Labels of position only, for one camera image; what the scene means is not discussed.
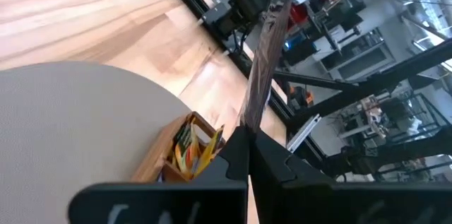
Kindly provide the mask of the black aluminium rig frame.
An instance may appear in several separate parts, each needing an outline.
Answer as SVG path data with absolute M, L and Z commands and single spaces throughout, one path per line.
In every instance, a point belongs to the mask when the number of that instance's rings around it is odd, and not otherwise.
M 201 16 L 210 8 L 208 8 L 204 0 L 183 0 L 183 2 L 199 17 L 201 25 L 206 29 Z M 263 20 L 259 21 L 248 35 L 242 36 L 241 33 L 238 33 L 237 36 L 243 37 L 244 39 L 244 47 L 242 51 L 231 54 L 231 59 L 234 64 L 248 79 L 262 27 Z M 221 47 L 225 48 L 210 33 L 209 35 Z M 374 93 L 395 86 L 397 83 L 450 58 L 452 58 L 452 39 L 448 39 L 436 47 L 432 47 L 415 57 L 396 64 L 384 72 L 358 83 L 327 81 L 320 78 L 279 72 L 275 69 L 272 79 L 276 78 L 281 81 L 337 89 L 339 92 L 319 104 L 302 110 L 299 114 L 294 114 L 270 87 L 270 95 L 268 96 L 266 105 L 270 105 L 275 109 L 278 117 L 282 120 L 288 131 L 301 131 L 303 123 L 316 115 L 325 117 Z M 369 175 L 387 164 L 428 157 L 440 153 L 452 153 L 452 129 L 443 129 L 429 139 L 422 139 L 411 143 L 399 143 L 394 146 L 379 146 L 377 148 L 370 148 L 369 150 L 355 150 L 344 147 L 339 154 L 329 157 L 325 156 L 321 149 L 310 139 L 297 145 L 296 150 L 312 166 L 320 169 L 330 177 L 337 177 L 349 172 L 357 175 Z

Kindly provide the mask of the blackcurrant tea packet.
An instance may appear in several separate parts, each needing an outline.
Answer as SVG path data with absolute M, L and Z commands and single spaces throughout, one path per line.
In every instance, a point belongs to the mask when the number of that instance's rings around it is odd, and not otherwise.
M 267 0 L 264 6 L 263 27 L 254 52 L 240 122 L 252 134 L 260 130 L 273 73 L 285 41 L 292 1 Z

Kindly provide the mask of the grey shelf unit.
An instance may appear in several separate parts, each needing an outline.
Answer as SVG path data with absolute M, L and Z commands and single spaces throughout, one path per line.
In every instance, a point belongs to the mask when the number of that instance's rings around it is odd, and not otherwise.
M 353 81 L 372 75 L 391 65 L 395 59 L 378 28 L 345 45 L 320 63 L 334 79 Z

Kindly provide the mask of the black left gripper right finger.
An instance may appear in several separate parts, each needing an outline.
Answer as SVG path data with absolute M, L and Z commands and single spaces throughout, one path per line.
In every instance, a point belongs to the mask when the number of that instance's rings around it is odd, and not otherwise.
M 249 147 L 261 224 L 452 224 L 452 184 L 337 182 L 262 131 Z

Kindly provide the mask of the wooden tea organizer box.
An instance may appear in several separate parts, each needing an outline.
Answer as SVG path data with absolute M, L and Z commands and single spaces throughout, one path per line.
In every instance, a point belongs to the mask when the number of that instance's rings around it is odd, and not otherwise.
M 174 183 L 188 182 L 196 178 L 194 176 L 191 179 L 184 178 L 179 168 L 172 163 L 175 145 L 174 137 L 180 130 L 182 124 L 192 117 L 196 118 L 194 129 L 199 143 L 198 158 L 201 156 L 217 130 L 209 125 L 199 113 L 190 112 L 176 118 L 173 122 L 161 129 L 141 164 L 138 166 L 137 171 L 133 174 L 131 178 L 133 182 L 156 182 L 162 179 L 163 182 Z M 215 156 L 224 145 L 225 140 L 222 138 L 215 152 Z

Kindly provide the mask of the orange and black device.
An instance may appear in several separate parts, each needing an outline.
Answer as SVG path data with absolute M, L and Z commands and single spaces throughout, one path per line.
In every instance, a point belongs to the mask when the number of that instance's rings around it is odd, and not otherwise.
M 288 104 L 294 111 L 308 108 L 314 104 L 314 96 L 306 88 L 290 86 Z

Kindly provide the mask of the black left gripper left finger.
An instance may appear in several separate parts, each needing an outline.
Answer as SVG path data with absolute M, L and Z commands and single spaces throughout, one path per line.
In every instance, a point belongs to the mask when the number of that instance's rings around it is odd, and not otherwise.
M 70 224 L 246 224 L 249 129 L 238 126 L 189 182 L 98 183 L 70 200 Z

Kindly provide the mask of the round grey table mat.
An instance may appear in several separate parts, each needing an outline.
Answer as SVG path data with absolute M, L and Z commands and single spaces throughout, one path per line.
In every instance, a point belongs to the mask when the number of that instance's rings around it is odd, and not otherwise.
M 62 61 L 0 71 L 0 224 L 67 224 L 81 189 L 131 178 L 189 108 L 113 66 Z

